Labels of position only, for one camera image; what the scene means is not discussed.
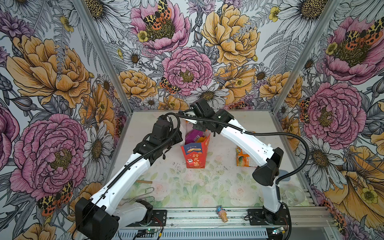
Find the purple snack bag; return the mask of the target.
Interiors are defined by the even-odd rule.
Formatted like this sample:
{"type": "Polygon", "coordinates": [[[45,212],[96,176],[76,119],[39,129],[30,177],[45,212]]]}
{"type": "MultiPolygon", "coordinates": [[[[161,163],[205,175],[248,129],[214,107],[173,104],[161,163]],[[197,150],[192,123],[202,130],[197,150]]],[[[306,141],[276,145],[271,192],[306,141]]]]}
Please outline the purple snack bag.
{"type": "Polygon", "coordinates": [[[191,144],[191,143],[196,143],[198,139],[201,137],[204,137],[204,132],[192,129],[189,133],[187,133],[186,138],[185,138],[185,144],[191,144]]]}

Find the red white paper bag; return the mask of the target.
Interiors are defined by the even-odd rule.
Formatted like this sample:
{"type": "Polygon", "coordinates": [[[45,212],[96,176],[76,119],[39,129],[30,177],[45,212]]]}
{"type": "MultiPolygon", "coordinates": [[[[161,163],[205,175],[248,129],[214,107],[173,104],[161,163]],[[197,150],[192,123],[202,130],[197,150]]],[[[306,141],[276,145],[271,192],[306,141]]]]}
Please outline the red white paper bag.
{"type": "Polygon", "coordinates": [[[186,120],[182,121],[181,130],[183,133],[183,141],[181,145],[181,150],[185,159],[187,169],[204,169],[207,163],[211,132],[204,132],[204,137],[207,137],[207,139],[203,143],[191,143],[186,145],[186,135],[192,129],[192,123],[186,120]]]}

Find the yellow snack bag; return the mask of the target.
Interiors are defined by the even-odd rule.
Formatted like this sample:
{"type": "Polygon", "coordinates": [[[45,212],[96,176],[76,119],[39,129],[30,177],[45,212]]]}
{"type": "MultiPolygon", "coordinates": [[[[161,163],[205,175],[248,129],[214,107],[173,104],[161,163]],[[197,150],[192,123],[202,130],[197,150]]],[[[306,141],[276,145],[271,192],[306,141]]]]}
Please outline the yellow snack bag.
{"type": "Polygon", "coordinates": [[[199,139],[197,139],[196,143],[203,143],[206,139],[207,137],[200,137],[199,139]]]}

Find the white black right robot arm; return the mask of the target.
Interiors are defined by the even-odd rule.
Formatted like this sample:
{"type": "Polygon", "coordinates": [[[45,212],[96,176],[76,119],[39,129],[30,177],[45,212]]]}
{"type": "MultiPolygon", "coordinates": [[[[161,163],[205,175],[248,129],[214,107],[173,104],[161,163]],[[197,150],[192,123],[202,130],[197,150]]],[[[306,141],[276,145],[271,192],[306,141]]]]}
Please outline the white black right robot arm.
{"type": "Polygon", "coordinates": [[[284,151],[264,144],[255,133],[247,131],[228,111],[215,111],[205,99],[194,102],[183,117],[193,123],[194,129],[219,134],[236,144],[248,154],[257,165],[252,177],[262,186],[264,197],[263,210],[260,215],[265,222],[274,224],[283,209],[276,178],[284,151]]]}

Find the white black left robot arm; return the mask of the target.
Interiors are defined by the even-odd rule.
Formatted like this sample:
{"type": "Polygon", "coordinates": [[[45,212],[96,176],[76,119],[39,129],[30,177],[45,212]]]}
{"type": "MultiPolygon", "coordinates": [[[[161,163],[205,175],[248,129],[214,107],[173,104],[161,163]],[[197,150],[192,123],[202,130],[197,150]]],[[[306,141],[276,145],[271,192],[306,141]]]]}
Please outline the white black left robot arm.
{"type": "Polygon", "coordinates": [[[180,143],[181,121],[174,125],[171,114],[162,115],[151,133],[136,145],[133,154],[118,173],[89,199],[81,198],[75,205],[76,229],[88,240],[111,240],[117,231],[131,224],[148,225],[153,206],[145,200],[121,201],[128,190],[164,151],[180,143]]]}

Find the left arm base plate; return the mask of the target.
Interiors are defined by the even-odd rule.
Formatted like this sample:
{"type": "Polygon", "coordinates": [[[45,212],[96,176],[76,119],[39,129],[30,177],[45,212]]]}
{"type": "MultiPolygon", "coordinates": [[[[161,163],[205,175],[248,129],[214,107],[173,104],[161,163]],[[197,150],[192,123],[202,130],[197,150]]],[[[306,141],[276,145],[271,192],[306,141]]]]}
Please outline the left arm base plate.
{"type": "Polygon", "coordinates": [[[127,227],[165,227],[167,222],[167,210],[153,210],[149,222],[143,220],[128,225],[127,227]]]}

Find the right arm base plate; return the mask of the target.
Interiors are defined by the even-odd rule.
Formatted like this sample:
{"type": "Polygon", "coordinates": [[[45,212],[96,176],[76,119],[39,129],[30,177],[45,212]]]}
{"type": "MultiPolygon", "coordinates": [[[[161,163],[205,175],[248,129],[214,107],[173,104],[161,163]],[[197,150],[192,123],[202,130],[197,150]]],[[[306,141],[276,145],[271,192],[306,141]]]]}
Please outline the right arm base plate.
{"type": "Polygon", "coordinates": [[[260,208],[248,209],[247,215],[251,226],[288,226],[291,223],[286,209],[276,213],[260,208]]]}

